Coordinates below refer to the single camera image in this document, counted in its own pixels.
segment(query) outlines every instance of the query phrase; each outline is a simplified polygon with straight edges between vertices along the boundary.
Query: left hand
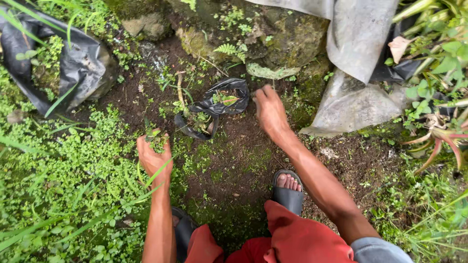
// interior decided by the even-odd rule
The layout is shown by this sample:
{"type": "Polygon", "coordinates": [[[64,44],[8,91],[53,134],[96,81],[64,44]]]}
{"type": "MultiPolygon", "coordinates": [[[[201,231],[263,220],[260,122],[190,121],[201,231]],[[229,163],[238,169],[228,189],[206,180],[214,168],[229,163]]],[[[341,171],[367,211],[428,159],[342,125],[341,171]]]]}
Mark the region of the left hand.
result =
{"type": "MultiPolygon", "coordinates": [[[[169,145],[169,135],[165,135],[166,143],[164,144],[164,152],[156,153],[151,147],[150,143],[145,141],[146,135],[140,136],[137,139],[138,156],[141,166],[145,169],[146,173],[152,177],[171,157],[171,148],[169,145]]],[[[161,173],[155,178],[151,188],[157,187],[161,182],[167,180],[167,185],[170,183],[173,162],[172,160],[166,165],[161,173]]]]}

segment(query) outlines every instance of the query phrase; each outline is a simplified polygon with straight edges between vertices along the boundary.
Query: forearm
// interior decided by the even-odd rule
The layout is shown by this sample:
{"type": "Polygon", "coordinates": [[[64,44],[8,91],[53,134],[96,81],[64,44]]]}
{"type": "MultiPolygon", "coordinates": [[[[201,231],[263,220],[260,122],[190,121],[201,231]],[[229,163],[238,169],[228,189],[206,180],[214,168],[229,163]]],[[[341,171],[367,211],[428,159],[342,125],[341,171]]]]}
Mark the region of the forearm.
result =
{"type": "Polygon", "coordinates": [[[359,237],[378,237],[335,176],[288,130],[275,143],[289,156],[315,204],[338,227],[349,244],[359,237]]]}
{"type": "Polygon", "coordinates": [[[172,226],[169,182],[163,182],[153,192],[151,210],[141,261],[151,263],[176,262],[176,237],[172,226]]]}

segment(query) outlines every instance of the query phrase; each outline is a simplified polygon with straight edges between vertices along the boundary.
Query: black sandal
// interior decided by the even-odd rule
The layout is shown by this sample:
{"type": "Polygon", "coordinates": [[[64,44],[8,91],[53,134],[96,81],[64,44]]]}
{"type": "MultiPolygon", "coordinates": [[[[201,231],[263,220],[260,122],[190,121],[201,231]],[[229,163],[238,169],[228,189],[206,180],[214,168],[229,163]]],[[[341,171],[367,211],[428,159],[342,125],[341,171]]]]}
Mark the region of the black sandal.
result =
{"type": "Polygon", "coordinates": [[[172,215],[175,215],[179,218],[179,223],[175,227],[177,260],[181,263],[184,263],[187,259],[187,250],[189,248],[190,237],[198,226],[184,210],[178,207],[172,207],[172,215]]]}
{"type": "Polygon", "coordinates": [[[279,170],[273,177],[273,198],[272,200],[278,202],[280,205],[286,207],[287,210],[300,216],[302,213],[302,202],[304,200],[304,186],[299,179],[299,176],[291,170],[279,170]],[[297,180],[302,190],[294,191],[288,188],[277,187],[277,180],[280,174],[291,175],[297,180]]]}

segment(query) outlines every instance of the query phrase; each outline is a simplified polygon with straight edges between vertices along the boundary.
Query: soil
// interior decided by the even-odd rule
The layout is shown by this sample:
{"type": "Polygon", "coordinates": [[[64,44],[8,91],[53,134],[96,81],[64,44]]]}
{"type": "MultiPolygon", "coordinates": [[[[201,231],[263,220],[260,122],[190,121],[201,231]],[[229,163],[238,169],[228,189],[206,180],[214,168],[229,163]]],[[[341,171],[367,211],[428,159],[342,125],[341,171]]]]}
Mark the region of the soil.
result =
{"type": "MultiPolygon", "coordinates": [[[[154,65],[157,58],[165,57],[173,73],[185,71],[187,63],[197,65],[199,62],[186,54],[175,36],[156,44],[142,42],[140,53],[147,65],[154,65]]],[[[246,69],[244,65],[238,65],[228,72],[231,76],[241,77],[246,74],[246,69]]],[[[204,74],[201,85],[188,88],[194,101],[203,98],[204,92],[216,82],[211,77],[219,75],[214,67],[204,74]]],[[[167,87],[161,91],[157,82],[148,79],[135,64],[130,65],[129,71],[122,71],[121,75],[125,77],[122,84],[116,84],[97,102],[84,103],[81,110],[69,117],[85,121],[89,116],[88,105],[95,104],[98,109],[104,110],[112,103],[120,110],[123,121],[129,124],[130,135],[143,133],[147,118],[175,137],[176,141],[186,142],[187,137],[174,124],[174,114],[168,112],[164,118],[159,111],[166,103],[172,105],[178,101],[176,89],[167,87]],[[143,85],[143,93],[139,91],[140,85],[143,85]]],[[[243,78],[247,80],[251,94],[264,84],[272,84],[271,80],[253,80],[248,74],[243,78]]],[[[187,85],[184,81],[182,88],[187,88],[187,85]]],[[[294,81],[274,81],[274,87],[281,95],[292,93],[296,85],[294,81]]],[[[271,196],[272,176],[279,169],[294,170],[287,156],[259,127],[255,111],[255,104],[250,101],[244,113],[221,116],[213,142],[193,140],[187,143],[187,154],[193,155],[194,165],[208,165],[197,167],[195,174],[186,175],[183,181],[188,188],[180,194],[177,201],[181,203],[176,205],[184,205],[199,224],[209,223],[216,240],[227,253],[239,248],[247,238],[268,235],[263,202],[271,196]]],[[[289,120],[298,131],[295,120],[290,116],[289,120]]],[[[401,162],[397,154],[392,154],[398,150],[378,137],[364,138],[356,133],[332,139],[310,140],[302,135],[300,138],[335,174],[363,211],[372,207],[374,201],[371,193],[379,187],[380,179],[386,173],[395,172],[401,162]],[[324,154],[329,152],[328,149],[334,152],[330,158],[324,154]],[[360,185],[362,182],[369,182],[370,186],[360,185]]],[[[175,167],[183,171],[186,160],[175,159],[175,167]]],[[[323,222],[336,231],[307,193],[303,216],[323,222]]]]}

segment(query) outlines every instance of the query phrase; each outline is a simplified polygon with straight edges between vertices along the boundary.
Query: red shorts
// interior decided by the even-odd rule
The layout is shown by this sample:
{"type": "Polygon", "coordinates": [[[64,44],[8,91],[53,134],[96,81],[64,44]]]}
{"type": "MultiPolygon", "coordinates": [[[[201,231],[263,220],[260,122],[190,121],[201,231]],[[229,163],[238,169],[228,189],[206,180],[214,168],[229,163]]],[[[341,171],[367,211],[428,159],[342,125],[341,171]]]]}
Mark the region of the red shorts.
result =
{"type": "MultiPolygon", "coordinates": [[[[271,237],[252,238],[225,263],[351,263],[353,251],[326,225],[305,219],[284,206],[265,202],[271,237]]],[[[197,228],[190,239],[186,263],[223,263],[208,225],[197,228]]]]}

